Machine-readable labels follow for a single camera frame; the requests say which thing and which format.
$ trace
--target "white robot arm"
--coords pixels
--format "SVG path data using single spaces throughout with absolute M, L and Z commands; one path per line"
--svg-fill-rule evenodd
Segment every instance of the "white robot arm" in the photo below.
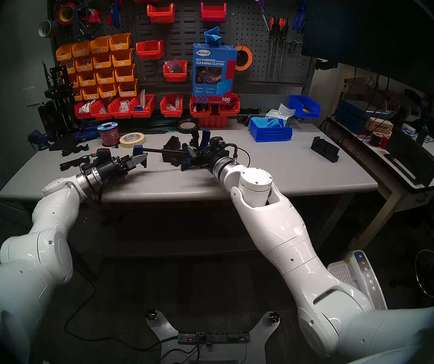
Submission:
M 48 307 L 53 290 L 73 274 L 66 238 L 77 219 L 79 205 L 101 188 L 125 177 L 142 163 L 141 146 L 133 156 L 111 157 L 109 149 L 97 151 L 97 159 L 83 172 L 48 184 L 35 207 L 33 227 L 23 236 L 6 240 L 0 250 L 0 340 L 21 362 L 28 362 L 30 345 Z

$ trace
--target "blue microfiber cloth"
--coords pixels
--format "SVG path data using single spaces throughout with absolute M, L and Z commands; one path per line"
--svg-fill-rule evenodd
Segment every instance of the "blue microfiber cloth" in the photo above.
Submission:
M 254 124 L 256 124 L 258 128 L 280 128 L 281 127 L 281 124 L 279 123 L 277 118 L 268 121 L 268 119 L 265 117 L 253 117 L 251 118 L 251 120 Z
M 205 43 L 211 47 L 220 47 L 220 27 L 217 26 L 209 31 L 203 33 L 205 36 Z

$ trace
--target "wall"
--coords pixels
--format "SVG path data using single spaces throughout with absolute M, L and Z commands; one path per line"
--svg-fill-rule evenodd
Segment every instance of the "wall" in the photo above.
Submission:
M 22 90 L 34 86 L 40 102 L 48 101 L 42 61 L 53 67 L 53 56 L 50 40 L 38 35 L 46 14 L 46 0 L 5 0 L 0 6 L 0 149 L 10 177 L 36 152 L 28 134 L 44 132 L 39 104 L 27 107 Z

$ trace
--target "pegboard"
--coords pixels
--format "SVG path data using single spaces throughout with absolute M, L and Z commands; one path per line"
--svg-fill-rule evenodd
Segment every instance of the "pegboard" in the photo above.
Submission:
M 289 30 L 286 38 L 298 40 L 293 53 L 288 52 L 289 43 L 286 43 L 283 52 L 283 64 L 278 79 L 279 61 L 283 42 L 279 42 L 278 58 L 275 79 L 272 79 L 276 60 L 277 42 L 273 42 L 272 53 L 268 31 L 261 11 L 254 0 L 159 0 L 154 6 L 165 7 L 170 3 L 176 6 L 175 23 L 151 23 L 146 14 L 147 4 L 125 0 L 120 13 L 121 26 L 106 25 L 111 0 L 90 0 L 89 6 L 101 12 L 102 23 L 96 36 L 131 33 L 131 47 L 136 48 L 136 43 L 146 40 L 165 40 L 165 53 L 160 60 L 143 61 L 134 52 L 136 64 L 136 77 L 140 86 L 155 85 L 184 85 L 191 84 L 193 43 L 204 42 L 204 32 L 220 27 L 222 44 L 232 45 L 239 49 L 245 44 L 252 52 L 252 64 L 244 71 L 236 71 L 234 88 L 245 84 L 265 83 L 270 86 L 299 86 L 305 87 L 311 83 L 308 78 L 310 57 L 301 56 L 301 44 L 303 34 L 297 34 L 291 29 L 295 19 L 299 0 L 266 0 L 264 14 L 269 22 L 271 16 L 287 17 Z M 223 23 L 201 22 L 200 2 L 206 5 L 222 5 L 227 3 L 227 15 Z M 57 37 L 57 46 L 73 42 L 72 27 L 67 26 L 64 36 Z M 267 62 L 271 55 L 270 76 L 266 79 Z M 185 82 L 168 83 L 163 76 L 163 63 L 172 59 L 187 60 L 187 78 Z

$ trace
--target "cleaning cloth box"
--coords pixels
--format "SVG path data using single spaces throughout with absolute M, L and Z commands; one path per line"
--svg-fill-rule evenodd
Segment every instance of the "cleaning cloth box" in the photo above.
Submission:
M 220 28 L 205 32 L 205 44 L 193 44 L 194 103 L 230 103 L 237 49 L 220 44 Z

